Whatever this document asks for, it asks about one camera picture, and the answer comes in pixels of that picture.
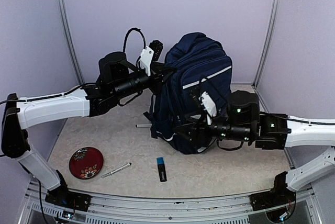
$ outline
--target white wall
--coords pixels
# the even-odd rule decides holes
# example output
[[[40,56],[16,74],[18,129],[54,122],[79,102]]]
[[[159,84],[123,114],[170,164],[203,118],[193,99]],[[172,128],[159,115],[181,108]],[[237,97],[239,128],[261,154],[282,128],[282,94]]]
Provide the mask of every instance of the white wall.
[[[127,30],[138,27],[148,43],[163,42],[163,57],[182,35],[204,32],[219,40],[232,57],[233,82],[252,83],[272,0],[65,0],[65,4],[86,82],[96,80],[98,60],[122,50]],[[141,49],[140,36],[131,35],[128,59],[134,62]]]
[[[335,118],[335,0],[281,0],[259,91],[271,112]],[[296,165],[324,148],[291,148]],[[324,223],[334,223],[335,174],[312,183]]]
[[[39,96],[66,91],[76,84],[57,0],[0,0],[0,59],[0,100],[10,93]],[[28,131],[29,142],[45,158],[62,123]],[[0,158],[0,166],[0,223],[17,223],[30,176],[10,158]]]

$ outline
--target floral pattern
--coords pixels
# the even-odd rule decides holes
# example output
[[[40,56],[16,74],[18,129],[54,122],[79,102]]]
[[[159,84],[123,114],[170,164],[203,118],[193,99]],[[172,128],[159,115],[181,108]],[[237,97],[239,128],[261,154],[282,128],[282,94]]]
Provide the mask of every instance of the floral pattern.
[[[85,157],[86,152],[87,152],[87,148],[83,148],[83,149],[76,151],[76,153],[73,155],[73,159],[75,161],[82,160]]]
[[[86,167],[85,170],[82,170],[82,174],[80,175],[81,179],[85,178],[92,178],[95,176],[99,171],[96,169],[97,165],[95,164],[92,167]]]

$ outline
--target red plate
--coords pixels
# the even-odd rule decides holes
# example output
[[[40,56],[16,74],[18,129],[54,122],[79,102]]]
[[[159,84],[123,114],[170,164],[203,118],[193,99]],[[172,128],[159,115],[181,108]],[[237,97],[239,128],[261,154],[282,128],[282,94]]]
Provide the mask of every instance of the red plate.
[[[94,147],[84,147],[76,151],[69,162],[69,169],[73,176],[87,180],[96,176],[104,164],[104,157]]]

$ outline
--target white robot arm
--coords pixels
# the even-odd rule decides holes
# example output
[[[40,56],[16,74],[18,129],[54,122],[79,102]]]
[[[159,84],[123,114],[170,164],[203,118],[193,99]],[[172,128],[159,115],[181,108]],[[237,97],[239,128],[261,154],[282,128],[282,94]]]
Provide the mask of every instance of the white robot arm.
[[[217,139],[217,143],[225,139],[246,142],[248,145],[255,143],[256,148],[265,150],[283,150],[300,145],[329,146],[323,154],[307,164],[277,175],[270,192],[251,195],[254,210],[285,204],[288,199],[293,201],[296,191],[335,170],[334,119],[305,119],[263,113],[259,110],[257,94],[246,91],[236,91],[228,96],[225,116],[215,117],[215,103],[207,93],[203,93],[199,101],[206,111],[207,120],[189,118],[190,123],[175,128],[177,133],[188,138],[195,146],[207,146],[211,138]]]
[[[70,192],[63,176],[49,166],[40,153],[28,143],[27,129],[35,125],[71,117],[94,117],[120,105],[120,100],[149,88],[159,92],[173,70],[155,62],[162,44],[154,41],[145,47],[136,67],[127,62],[123,52],[110,53],[99,61],[100,76],[95,83],[75,87],[71,91],[41,97],[20,97],[10,94],[4,103],[2,152],[17,160],[49,191],[46,201],[64,207],[87,211],[90,196]]]

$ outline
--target blue cap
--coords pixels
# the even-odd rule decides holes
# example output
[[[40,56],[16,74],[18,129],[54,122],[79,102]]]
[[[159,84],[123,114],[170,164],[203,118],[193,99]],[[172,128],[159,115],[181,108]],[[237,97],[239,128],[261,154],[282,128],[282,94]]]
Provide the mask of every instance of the blue cap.
[[[163,157],[157,158],[157,165],[164,165]]]

